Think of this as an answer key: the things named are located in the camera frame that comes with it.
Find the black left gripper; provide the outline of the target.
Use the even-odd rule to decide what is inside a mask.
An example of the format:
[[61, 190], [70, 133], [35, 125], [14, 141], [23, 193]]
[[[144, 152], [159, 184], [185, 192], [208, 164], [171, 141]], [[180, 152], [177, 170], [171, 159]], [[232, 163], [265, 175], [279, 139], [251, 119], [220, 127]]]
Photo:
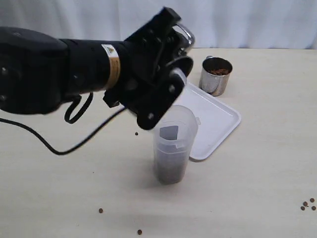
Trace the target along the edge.
[[184, 88], [180, 78], [170, 76], [173, 69], [163, 65], [166, 39], [180, 21], [181, 17], [172, 8], [163, 7], [115, 46], [119, 54], [119, 78], [105, 91], [103, 100], [109, 107], [123, 105], [144, 130], [156, 126]]

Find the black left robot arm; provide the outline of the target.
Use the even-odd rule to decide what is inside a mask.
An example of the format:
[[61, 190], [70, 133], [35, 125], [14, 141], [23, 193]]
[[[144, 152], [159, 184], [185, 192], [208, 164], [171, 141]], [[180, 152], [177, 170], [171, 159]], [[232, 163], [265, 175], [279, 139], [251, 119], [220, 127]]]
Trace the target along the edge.
[[0, 108], [46, 115], [79, 95], [104, 91], [110, 107], [122, 104], [144, 130], [155, 127], [189, 75], [193, 60], [175, 31], [180, 16], [164, 7], [123, 41], [57, 39], [16, 27], [0, 29]]

